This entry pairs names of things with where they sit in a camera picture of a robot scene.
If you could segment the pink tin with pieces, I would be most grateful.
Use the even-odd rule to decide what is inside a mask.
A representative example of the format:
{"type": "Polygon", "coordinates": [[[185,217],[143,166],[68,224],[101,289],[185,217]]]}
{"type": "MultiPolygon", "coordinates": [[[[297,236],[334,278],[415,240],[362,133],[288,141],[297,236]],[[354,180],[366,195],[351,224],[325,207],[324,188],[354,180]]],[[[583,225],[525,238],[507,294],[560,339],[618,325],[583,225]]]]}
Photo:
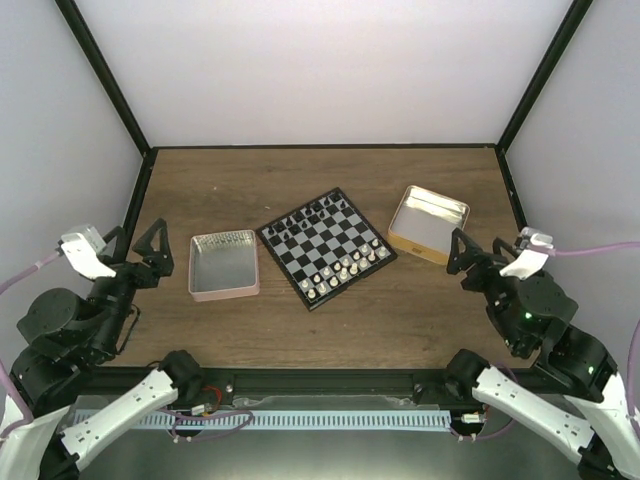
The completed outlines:
{"type": "Polygon", "coordinates": [[[196,302],[257,295],[260,280],[255,233],[235,230],[193,236],[188,291],[196,302]]]}

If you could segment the yellow empty tin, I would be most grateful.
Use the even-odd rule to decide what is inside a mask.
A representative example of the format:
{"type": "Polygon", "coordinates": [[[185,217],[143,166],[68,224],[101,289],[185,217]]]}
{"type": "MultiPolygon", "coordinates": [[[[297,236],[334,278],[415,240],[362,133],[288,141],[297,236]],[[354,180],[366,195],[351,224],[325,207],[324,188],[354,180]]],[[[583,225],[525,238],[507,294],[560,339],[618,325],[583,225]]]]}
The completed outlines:
{"type": "Polygon", "coordinates": [[[395,249],[445,265],[452,232],[463,229],[470,207],[459,200],[409,185],[392,217],[387,240],[395,249]]]}

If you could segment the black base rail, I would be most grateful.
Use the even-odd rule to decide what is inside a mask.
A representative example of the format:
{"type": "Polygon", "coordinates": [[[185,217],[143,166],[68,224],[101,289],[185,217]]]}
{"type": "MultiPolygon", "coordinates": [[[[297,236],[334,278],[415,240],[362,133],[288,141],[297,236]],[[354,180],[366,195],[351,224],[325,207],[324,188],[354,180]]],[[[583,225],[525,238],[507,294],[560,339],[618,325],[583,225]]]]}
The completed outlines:
{"type": "MultiPolygon", "coordinates": [[[[120,396],[141,382],[151,367],[99,367],[81,395],[120,396]]],[[[551,394],[551,383],[533,369],[516,369],[523,387],[551,394]]],[[[219,391],[222,404],[271,396],[385,396],[418,404],[456,405],[462,400],[445,387],[444,369],[267,369],[204,368],[199,393],[219,391]]]]}

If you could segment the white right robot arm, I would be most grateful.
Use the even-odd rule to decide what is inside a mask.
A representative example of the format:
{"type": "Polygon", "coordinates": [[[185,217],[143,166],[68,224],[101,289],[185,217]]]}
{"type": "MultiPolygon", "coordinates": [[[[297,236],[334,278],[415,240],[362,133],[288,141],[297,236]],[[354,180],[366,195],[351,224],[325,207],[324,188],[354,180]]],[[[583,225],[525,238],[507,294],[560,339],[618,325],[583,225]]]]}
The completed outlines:
{"type": "Polygon", "coordinates": [[[604,344],[573,325],[577,303],[545,271],[560,253],[551,236],[530,227],[514,244],[495,239],[491,251],[456,228],[446,271],[465,275],[462,289],[484,296],[510,354],[533,357],[534,371],[579,413],[549,403],[467,349],[448,364],[445,393],[509,415],[563,453],[583,479],[636,479],[639,410],[604,344]]]}

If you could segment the black chess pieces row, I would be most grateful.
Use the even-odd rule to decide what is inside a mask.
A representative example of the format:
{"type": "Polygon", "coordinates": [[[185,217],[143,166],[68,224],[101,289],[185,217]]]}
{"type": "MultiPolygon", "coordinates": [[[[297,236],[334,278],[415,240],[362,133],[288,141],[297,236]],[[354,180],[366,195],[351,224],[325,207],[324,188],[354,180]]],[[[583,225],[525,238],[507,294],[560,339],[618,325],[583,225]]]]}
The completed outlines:
{"type": "Polygon", "coordinates": [[[292,248],[339,225],[348,207],[344,195],[328,193],[262,227],[260,236],[272,246],[286,243],[292,248]]]}

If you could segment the black grey chess board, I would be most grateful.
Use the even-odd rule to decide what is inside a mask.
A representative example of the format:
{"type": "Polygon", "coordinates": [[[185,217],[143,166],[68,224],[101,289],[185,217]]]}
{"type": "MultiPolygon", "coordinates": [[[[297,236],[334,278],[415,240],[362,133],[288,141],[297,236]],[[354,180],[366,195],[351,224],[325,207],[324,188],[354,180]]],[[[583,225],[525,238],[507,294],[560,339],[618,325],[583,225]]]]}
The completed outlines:
{"type": "Polygon", "coordinates": [[[256,236],[260,238],[276,265],[309,311],[317,309],[346,291],[356,282],[372,275],[397,259],[397,253],[391,245],[365,218],[342,189],[336,187],[310,201],[333,192],[339,192],[344,195],[349,203],[349,207],[343,211],[345,219],[330,231],[324,231],[310,241],[295,243],[290,248],[286,243],[272,246],[261,238],[260,230],[262,227],[280,219],[294,209],[258,227],[256,230],[256,236]],[[374,263],[370,263],[367,259],[372,250],[375,250],[379,257],[378,261],[374,263]],[[368,266],[365,269],[361,269],[359,265],[363,257],[368,261],[368,266]],[[347,279],[342,280],[339,277],[341,270],[339,272],[333,270],[333,265],[336,262],[341,263],[341,270],[343,268],[348,270],[349,276],[347,279]],[[351,275],[349,272],[353,263],[359,265],[359,271],[356,275],[351,275]],[[328,278],[325,278],[322,274],[325,267],[329,267],[332,270],[332,274],[328,278]],[[313,282],[313,277],[316,274],[321,276],[321,282],[318,284],[313,282]],[[339,280],[339,284],[336,287],[332,287],[329,284],[329,280],[332,277],[336,277],[339,280]],[[304,280],[309,282],[309,288],[306,290],[301,288],[301,282],[304,280]],[[310,300],[307,296],[307,291],[310,289],[314,289],[317,293],[317,297],[314,300],[310,300]]]}

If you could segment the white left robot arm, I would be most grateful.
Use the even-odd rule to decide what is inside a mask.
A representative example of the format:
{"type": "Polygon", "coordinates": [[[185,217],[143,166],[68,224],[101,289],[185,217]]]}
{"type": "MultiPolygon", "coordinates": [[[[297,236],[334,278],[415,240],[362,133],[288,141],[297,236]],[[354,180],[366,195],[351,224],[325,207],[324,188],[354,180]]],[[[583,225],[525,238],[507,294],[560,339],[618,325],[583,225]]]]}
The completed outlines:
{"type": "Polygon", "coordinates": [[[196,402],[204,372],[186,351],[168,353],[137,385],[83,424],[57,429],[96,369],[128,343],[122,329],[140,310],[137,291],[152,289],[173,273],[168,226],[157,219],[134,244],[137,262],[106,254],[109,243],[126,252],[125,232],[101,235],[89,224],[63,234],[54,253],[2,284],[10,286],[64,257],[93,286],[85,298],[67,288],[40,294],[17,329],[26,348],[1,370],[6,392],[1,421],[4,479],[76,479],[114,440],[147,414],[175,401],[196,402]]]}

